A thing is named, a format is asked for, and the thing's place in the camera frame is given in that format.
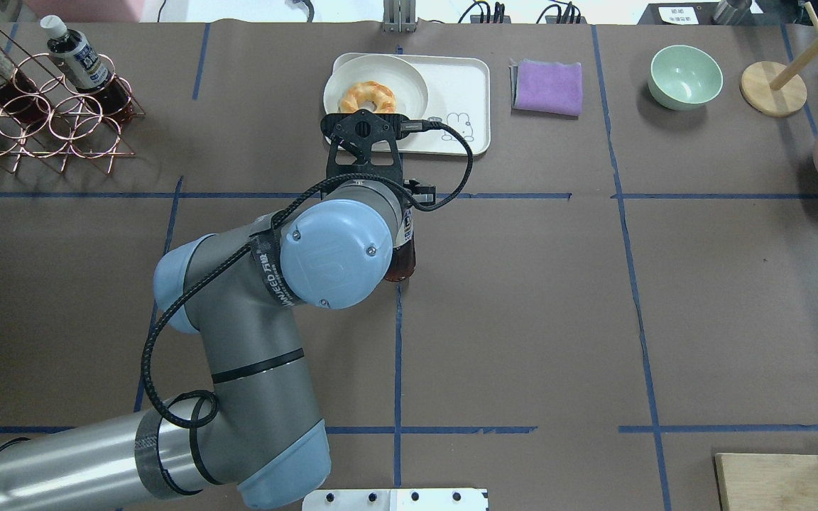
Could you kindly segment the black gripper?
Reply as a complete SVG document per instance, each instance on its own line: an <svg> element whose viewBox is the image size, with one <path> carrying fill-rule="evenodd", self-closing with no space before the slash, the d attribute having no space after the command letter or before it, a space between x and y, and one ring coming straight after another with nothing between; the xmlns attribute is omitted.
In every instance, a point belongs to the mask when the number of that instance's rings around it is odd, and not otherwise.
<svg viewBox="0 0 818 511"><path fill-rule="evenodd" d="M327 114L320 130L330 149L322 193L331 193L347 178L385 184L410 207L434 207L436 187L405 178L397 142L412 133L434 130L435 121L412 120L403 114L375 114L360 109L351 114Z"/></svg>

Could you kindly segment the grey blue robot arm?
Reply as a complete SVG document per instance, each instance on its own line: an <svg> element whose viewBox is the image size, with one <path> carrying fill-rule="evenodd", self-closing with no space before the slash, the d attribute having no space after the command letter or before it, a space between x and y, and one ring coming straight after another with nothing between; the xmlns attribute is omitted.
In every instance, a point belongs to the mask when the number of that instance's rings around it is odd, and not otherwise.
<svg viewBox="0 0 818 511"><path fill-rule="evenodd" d="M248 507L305 497L331 470L293 307L344 309L383 280L408 207L397 141L445 124L328 114L327 178L252 224L166 253L141 356L149 410L0 444L0 510L113 510L234 484Z"/></svg>

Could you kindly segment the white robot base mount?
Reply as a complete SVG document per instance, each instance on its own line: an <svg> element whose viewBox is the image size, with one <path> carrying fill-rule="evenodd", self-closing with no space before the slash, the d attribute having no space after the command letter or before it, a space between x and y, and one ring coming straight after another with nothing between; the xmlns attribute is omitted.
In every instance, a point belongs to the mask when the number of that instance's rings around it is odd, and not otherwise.
<svg viewBox="0 0 818 511"><path fill-rule="evenodd" d="M315 490L302 510L489 510L486 489L380 488Z"/></svg>

